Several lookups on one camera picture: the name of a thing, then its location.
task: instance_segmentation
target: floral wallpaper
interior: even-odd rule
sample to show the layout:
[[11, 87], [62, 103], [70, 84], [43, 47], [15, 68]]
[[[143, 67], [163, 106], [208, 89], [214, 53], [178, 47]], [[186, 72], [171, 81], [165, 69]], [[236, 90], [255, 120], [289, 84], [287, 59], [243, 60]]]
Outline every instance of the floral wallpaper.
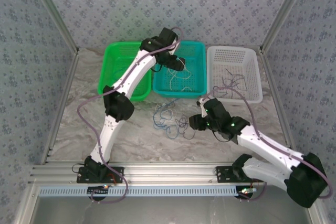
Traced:
[[40, 0], [0, 0], [0, 223], [38, 164], [73, 54]]
[[284, 0], [53, 0], [79, 47], [180, 26], [187, 40], [259, 46]]
[[[267, 52], [294, 139], [336, 188], [336, 0], [297, 0]], [[325, 200], [336, 223], [336, 194]]]

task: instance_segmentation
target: plastic basket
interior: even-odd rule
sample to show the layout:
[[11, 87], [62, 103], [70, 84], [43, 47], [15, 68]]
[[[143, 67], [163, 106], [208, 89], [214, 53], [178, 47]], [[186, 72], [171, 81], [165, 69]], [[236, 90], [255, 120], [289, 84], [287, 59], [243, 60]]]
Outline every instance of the plastic basket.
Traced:
[[198, 98], [206, 93], [205, 46], [201, 42], [182, 41], [175, 54], [185, 59], [189, 72], [173, 71], [163, 67], [154, 74], [153, 90], [163, 97]]
[[[137, 56], [141, 42], [115, 42], [110, 44], [104, 54], [98, 83], [98, 94], [103, 88], [113, 85], [128, 69]], [[131, 101], [143, 101], [152, 89], [152, 71], [149, 70], [135, 88]]]
[[[263, 100], [256, 52], [241, 47], [216, 46], [207, 51], [207, 92], [223, 87], [223, 82], [239, 91], [248, 103]], [[214, 96], [221, 102], [242, 104], [235, 92], [219, 90]]]

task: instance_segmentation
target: marble surface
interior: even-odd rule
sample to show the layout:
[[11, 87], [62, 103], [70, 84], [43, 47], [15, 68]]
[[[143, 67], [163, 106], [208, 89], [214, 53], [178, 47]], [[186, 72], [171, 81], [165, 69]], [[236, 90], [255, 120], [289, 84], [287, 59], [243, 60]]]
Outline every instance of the marble surface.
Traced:
[[[96, 139], [91, 129], [77, 115], [77, 106], [84, 100], [97, 94], [97, 84], [103, 51], [94, 49], [79, 50], [79, 61], [70, 89], [61, 125], [49, 161], [84, 160], [93, 150]], [[259, 61], [260, 76], [264, 99], [251, 107], [260, 131], [281, 144], [286, 144], [266, 74]], [[163, 98], [153, 91], [143, 101], [134, 103], [135, 111], [126, 121], [116, 139], [111, 153], [113, 161], [234, 161], [242, 153], [252, 151], [233, 142], [221, 143], [211, 131], [196, 131], [192, 140], [179, 135], [172, 140], [164, 130], [153, 127], [153, 114], [157, 104], [168, 103], [171, 98]], [[175, 103], [177, 118], [182, 114], [192, 116], [201, 112], [196, 100], [180, 99]], [[251, 121], [245, 105], [225, 105], [230, 114], [241, 116]], [[100, 132], [104, 122], [103, 99], [99, 98], [82, 108], [83, 116]], [[189, 128], [185, 136], [192, 136]]]

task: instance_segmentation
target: green basket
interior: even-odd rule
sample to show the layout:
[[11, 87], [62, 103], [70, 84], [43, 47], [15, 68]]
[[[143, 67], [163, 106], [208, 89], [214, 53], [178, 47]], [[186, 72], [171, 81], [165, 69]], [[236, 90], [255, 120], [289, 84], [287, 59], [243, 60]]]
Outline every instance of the green basket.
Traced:
[[[112, 86], [128, 69], [137, 56], [141, 42], [116, 42], [105, 49], [100, 71], [98, 94], [103, 94], [106, 85]], [[141, 102], [152, 89], [152, 71], [149, 70], [135, 88], [131, 101]]]

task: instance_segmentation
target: white plastic basket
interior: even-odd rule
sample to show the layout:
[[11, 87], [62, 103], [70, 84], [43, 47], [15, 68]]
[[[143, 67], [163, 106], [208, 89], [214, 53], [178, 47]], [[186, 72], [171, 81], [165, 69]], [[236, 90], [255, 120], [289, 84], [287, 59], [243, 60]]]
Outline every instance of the white plastic basket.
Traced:
[[[239, 91], [248, 103], [263, 100], [256, 52], [242, 47], [209, 47], [207, 51], [207, 92], [226, 85]], [[242, 104], [235, 92], [219, 90], [213, 94], [223, 103]]]

